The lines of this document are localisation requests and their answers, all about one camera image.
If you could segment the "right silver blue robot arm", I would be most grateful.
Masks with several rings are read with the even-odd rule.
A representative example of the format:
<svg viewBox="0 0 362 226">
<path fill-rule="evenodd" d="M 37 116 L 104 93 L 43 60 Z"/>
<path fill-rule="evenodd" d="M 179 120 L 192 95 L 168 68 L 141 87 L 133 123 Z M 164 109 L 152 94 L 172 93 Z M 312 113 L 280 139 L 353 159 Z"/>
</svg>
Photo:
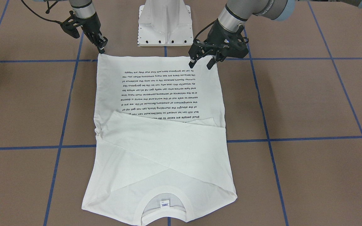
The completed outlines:
<svg viewBox="0 0 362 226">
<path fill-rule="evenodd" d="M 104 37 L 100 31 L 101 23 L 92 0 L 70 0 L 69 3 L 73 8 L 73 11 L 69 12 L 69 18 L 63 22 L 41 17 L 23 0 L 22 3 L 39 18 L 59 24 L 66 34 L 69 34 L 69 36 L 75 39 L 80 37 L 77 27 L 81 27 L 86 37 L 97 47 L 99 53 L 105 53 L 104 47 L 106 46 L 108 39 Z"/>
</svg>

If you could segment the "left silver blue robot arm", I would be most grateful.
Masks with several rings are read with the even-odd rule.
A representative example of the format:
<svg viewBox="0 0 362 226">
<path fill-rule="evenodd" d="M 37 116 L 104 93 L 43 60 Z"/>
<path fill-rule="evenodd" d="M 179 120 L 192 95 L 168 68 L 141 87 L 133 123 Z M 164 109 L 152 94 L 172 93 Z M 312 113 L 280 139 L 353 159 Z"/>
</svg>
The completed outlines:
<svg viewBox="0 0 362 226">
<path fill-rule="evenodd" d="M 272 62 L 362 60 L 362 0 L 229 0 L 219 16 L 201 10 L 200 19 L 218 19 L 227 30 L 245 26 L 250 51 L 218 63 L 222 73 L 251 73 Z"/>
</svg>

